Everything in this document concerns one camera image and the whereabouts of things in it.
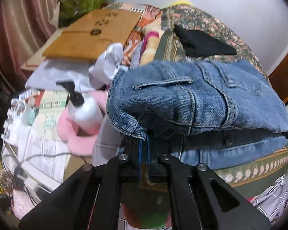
newspaper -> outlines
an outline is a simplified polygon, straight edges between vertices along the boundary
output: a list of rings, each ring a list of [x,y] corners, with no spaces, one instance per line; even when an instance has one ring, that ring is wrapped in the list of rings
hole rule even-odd
[[[28,160],[28,162],[37,168],[45,175],[51,177],[57,182],[62,183],[64,177],[65,164],[67,161],[67,154],[54,156],[60,153],[67,153],[66,144],[60,140],[39,139],[36,132],[31,130],[28,136],[27,144],[23,158],[21,160]]]
[[[56,125],[59,116],[65,109],[68,92],[45,91],[40,102],[38,116],[33,123],[33,129],[40,139],[60,140]]]

black cable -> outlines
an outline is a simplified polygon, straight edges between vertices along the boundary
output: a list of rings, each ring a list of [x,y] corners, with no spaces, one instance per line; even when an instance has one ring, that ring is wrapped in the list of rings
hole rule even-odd
[[[19,166],[21,166],[21,164],[23,164],[24,162],[29,161],[30,159],[32,159],[32,158],[34,158],[34,157],[41,157],[41,156],[43,156],[43,157],[58,157],[58,156],[62,156],[62,155],[73,155],[73,154],[70,153],[70,152],[58,153],[58,154],[56,154],[56,155],[36,154],[36,155],[32,155],[32,156],[30,156],[30,157],[22,160],[21,162],[19,162],[19,163],[16,165],[16,168],[18,168]],[[11,178],[11,176],[9,175],[9,173],[8,173],[8,171],[7,171],[7,169],[6,169],[5,165],[4,165],[4,158],[5,158],[5,157],[8,157],[8,156],[10,156],[10,157],[15,157],[14,155],[10,155],[10,154],[3,155],[3,156],[2,156],[2,164],[3,164],[3,167],[4,167],[4,169],[5,169],[5,172],[7,173],[8,177],[11,179],[12,183],[14,182],[15,184],[17,184],[17,185],[29,196],[30,201],[31,201],[31,203],[33,204],[33,206],[36,206],[38,203],[34,200],[34,196],[30,193],[30,191],[28,190],[28,188],[27,188],[26,186],[22,187],[19,183],[15,182],[15,180],[14,180],[13,178]],[[84,157],[82,157],[82,156],[77,156],[77,157],[80,157],[80,158],[83,160],[83,162],[84,162],[85,164],[87,164],[87,161],[84,159]]]

pink strap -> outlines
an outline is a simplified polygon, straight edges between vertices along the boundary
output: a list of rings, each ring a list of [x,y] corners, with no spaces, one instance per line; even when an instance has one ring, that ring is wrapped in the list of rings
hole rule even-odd
[[[156,31],[151,31],[145,36],[144,41],[143,41],[143,45],[142,45],[141,50],[140,50],[140,59],[142,58],[142,55],[146,49],[148,38],[151,36],[159,37],[159,33]]]

green bag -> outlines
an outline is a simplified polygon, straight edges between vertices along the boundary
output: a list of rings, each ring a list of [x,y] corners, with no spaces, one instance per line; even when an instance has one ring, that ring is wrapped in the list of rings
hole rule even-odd
[[[100,9],[104,0],[61,0],[60,19],[80,18],[93,9]]]

metal screw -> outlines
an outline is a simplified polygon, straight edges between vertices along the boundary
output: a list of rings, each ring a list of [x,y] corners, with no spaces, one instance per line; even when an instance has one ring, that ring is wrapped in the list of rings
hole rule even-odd
[[[82,168],[83,168],[84,171],[89,171],[89,170],[92,169],[92,165],[87,163],[87,164],[84,164],[82,166]]]
[[[118,156],[118,158],[119,158],[120,160],[122,160],[122,161],[125,161],[125,160],[128,159],[128,155],[127,155],[127,154],[120,154],[120,155]]]
[[[200,171],[206,171],[207,170],[207,166],[203,163],[200,163],[199,165],[197,165],[197,169]]]
[[[161,159],[167,161],[169,157],[166,154],[162,154]]]

